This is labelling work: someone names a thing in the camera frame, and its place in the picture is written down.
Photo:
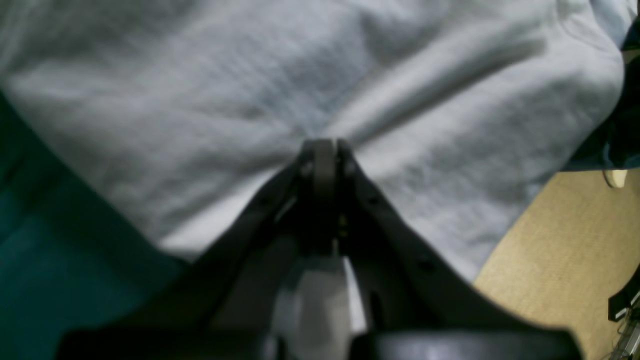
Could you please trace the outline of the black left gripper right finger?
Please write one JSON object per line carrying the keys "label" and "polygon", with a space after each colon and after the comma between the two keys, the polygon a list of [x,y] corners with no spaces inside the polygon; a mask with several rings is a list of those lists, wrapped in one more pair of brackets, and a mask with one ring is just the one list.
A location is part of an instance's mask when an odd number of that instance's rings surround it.
{"label": "black left gripper right finger", "polygon": [[337,142],[346,254],[368,329],[351,360],[580,360],[562,328],[533,325],[476,291],[409,227]]}

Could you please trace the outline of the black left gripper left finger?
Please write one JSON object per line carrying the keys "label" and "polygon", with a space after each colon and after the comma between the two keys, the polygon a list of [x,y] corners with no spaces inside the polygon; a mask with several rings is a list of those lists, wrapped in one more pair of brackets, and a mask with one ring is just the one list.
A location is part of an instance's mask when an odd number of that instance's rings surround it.
{"label": "black left gripper left finger", "polygon": [[58,360],[292,360],[272,330],[282,283],[313,248],[329,249],[336,144],[307,140],[231,227],[169,287],[129,315],[74,330]]}

